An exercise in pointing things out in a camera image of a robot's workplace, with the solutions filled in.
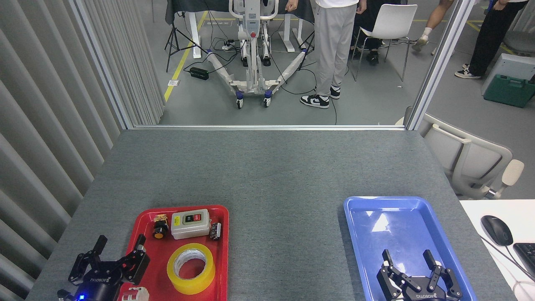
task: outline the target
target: person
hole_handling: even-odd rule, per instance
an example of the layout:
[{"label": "person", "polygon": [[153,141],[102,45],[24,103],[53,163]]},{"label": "person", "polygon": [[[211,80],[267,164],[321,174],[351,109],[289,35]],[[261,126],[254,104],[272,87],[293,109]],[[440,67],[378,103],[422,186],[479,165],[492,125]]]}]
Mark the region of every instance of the person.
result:
[{"label": "person", "polygon": [[[366,4],[365,12],[363,12],[362,14],[355,14],[353,36],[351,38],[351,47],[349,48],[349,54],[351,55],[351,58],[353,58],[353,50],[355,49],[355,47],[357,47],[357,49],[361,49],[362,45],[364,45],[364,40],[366,39],[366,34],[364,34],[363,32],[360,32],[360,35],[358,34],[358,32],[360,31],[360,27],[366,29],[367,31],[373,31],[375,21],[377,20],[377,15],[379,14],[381,6],[383,4],[402,4],[402,2],[403,1],[401,0],[371,0]],[[372,66],[379,64],[378,49],[380,46],[381,39],[370,37],[366,41],[366,50],[370,50],[370,52],[366,55],[366,61],[368,61]]]},{"label": "person", "polygon": [[477,79],[485,74],[517,13],[529,0],[493,1],[481,25],[470,63],[455,73],[459,78]]},{"label": "person", "polygon": [[[340,98],[340,86],[346,73],[349,44],[355,12],[366,10],[366,0],[316,0],[314,22],[315,51],[318,54],[316,93],[301,97],[306,106],[329,108],[330,98]],[[297,0],[288,0],[286,10],[297,8]]]},{"label": "person", "polygon": [[412,45],[412,48],[415,51],[422,51],[422,47],[429,43],[429,34],[431,34],[433,29],[437,27],[440,22],[442,22],[444,15],[446,15],[446,12],[449,10],[450,7],[452,7],[453,1],[454,0],[440,0],[437,7],[435,7],[435,9],[429,15],[429,19],[427,20],[427,24],[425,25],[425,29],[422,33],[422,36],[418,39],[418,41],[416,41],[414,45]]}]

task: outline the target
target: black and white sneaker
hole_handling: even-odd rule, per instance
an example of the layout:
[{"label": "black and white sneaker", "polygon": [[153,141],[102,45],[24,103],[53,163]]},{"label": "black and white sneaker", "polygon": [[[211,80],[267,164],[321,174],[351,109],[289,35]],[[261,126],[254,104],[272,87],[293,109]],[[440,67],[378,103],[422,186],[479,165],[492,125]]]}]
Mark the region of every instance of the black and white sneaker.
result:
[{"label": "black and white sneaker", "polygon": [[340,99],[340,87],[331,86],[331,98]]},{"label": "black and white sneaker", "polygon": [[328,96],[320,96],[318,94],[312,94],[308,96],[302,96],[300,99],[301,103],[316,107],[320,109],[328,109],[329,108],[329,97]]},{"label": "black and white sneaker", "polygon": [[457,71],[455,73],[455,76],[459,78],[468,78],[468,79],[478,79],[481,78],[481,76],[475,76],[472,73],[470,73],[470,70],[468,68],[463,69],[461,71]]}]

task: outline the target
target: yellow tape roll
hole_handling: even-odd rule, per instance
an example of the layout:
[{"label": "yellow tape roll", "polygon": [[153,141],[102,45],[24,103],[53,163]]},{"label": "yellow tape roll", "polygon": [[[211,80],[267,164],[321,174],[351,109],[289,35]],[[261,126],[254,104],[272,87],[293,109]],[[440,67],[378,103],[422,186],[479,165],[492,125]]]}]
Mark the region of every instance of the yellow tape roll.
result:
[{"label": "yellow tape roll", "polygon": [[[180,268],[191,259],[203,260],[204,269],[195,278],[180,278],[178,275]],[[213,263],[212,252],[205,245],[198,243],[183,245],[169,257],[167,275],[171,283],[173,283],[174,288],[182,294],[194,295],[202,292],[212,283],[216,275],[216,266]]]}]

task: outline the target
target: green case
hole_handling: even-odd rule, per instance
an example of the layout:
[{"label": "green case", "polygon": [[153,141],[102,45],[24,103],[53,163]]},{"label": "green case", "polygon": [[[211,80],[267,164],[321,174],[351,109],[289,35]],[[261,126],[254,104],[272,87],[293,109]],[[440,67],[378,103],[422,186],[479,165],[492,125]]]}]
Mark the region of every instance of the green case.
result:
[{"label": "green case", "polygon": [[524,108],[535,95],[535,82],[497,74],[483,98],[486,100]]}]

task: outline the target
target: vertical blinds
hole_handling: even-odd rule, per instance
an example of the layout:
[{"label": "vertical blinds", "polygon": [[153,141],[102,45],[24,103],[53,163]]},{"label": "vertical blinds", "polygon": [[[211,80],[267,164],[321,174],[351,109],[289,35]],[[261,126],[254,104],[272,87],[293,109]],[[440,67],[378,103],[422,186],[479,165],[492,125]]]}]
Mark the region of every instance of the vertical blinds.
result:
[{"label": "vertical blinds", "polygon": [[26,297],[125,120],[163,113],[133,0],[76,5],[0,1],[2,301]]}]

